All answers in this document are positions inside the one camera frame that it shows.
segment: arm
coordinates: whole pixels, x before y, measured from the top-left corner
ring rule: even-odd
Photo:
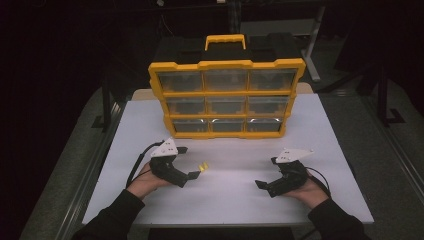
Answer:
[[[142,200],[161,186],[169,185],[150,171],[147,163],[127,189],[107,208],[101,210],[72,239],[127,239],[131,225],[144,207]]]
[[[370,239],[365,235],[362,223],[341,209],[311,179],[285,196],[296,198],[312,209],[308,217],[322,239]]]

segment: person's right hand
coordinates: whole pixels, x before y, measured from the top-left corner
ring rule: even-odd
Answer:
[[[329,196],[310,178],[306,180],[303,186],[285,193],[283,196],[296,198],[297,200],[305,203],[311,209],[329,199]]]

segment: white table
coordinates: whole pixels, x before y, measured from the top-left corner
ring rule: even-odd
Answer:
[[[139,154],[153,142],[170,137],[156,100],[128,102],[106,158],[83,223],[109,206],[125,187]],[[184,188],[168,186],[145,199],[135,224],[146,227],[290,226],[309,223],[309,210],[283,196],[271,198],[255,180],[281,177],[270,161],[283,147],[313,149],[301,162],[320,171],[330,184],[333,199],[364,223],[373,217],[347,165],[330,122],[316,94],[299,94],[287,121],[284,137],[277,139],[176,139],[188,147],[174,166],[188,173],[206,161],[209,169]],[[143,160],[150,158],[151,149]]]

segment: drawer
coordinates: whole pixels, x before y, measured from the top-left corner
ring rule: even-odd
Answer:
[[[282,118],[248,118],[246,132],[278,132],[282,121]]]
[[[170,114],[204,114],[205,99],[203,97],[167,98],[166,104]]]
[[[242,132],[243,118],[220,118],[209,119],[212,132]]]
[[[290,90],[296,69],[261,69],[250,71],[249,90]]]
[[[283,115],[286,111],[288,96],[250,96],[248,115]]]
[[[208,121],[205,119],[174,119],[176,132],[207,132]]]
[[[158,72],[157,75],[164,92],[199,92],[203,89],[200,71]]]
[[[243,69],[222,69],[204,71],[207,91],[246,90],[247,71]]]
[[[207,97],[208,114],[244,114],[246,97]]]

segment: black sleeve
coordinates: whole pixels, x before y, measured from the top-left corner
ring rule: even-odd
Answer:
[[[140,199],[122,190],[109,207],[101,210],[72,239],[127,239],[131,225],[143,207],[144,203]]]
[[[365,235],[362,223],[343,211],[331,199],[312,209],[308,217],[320,232],[323,240],[371,239]]]

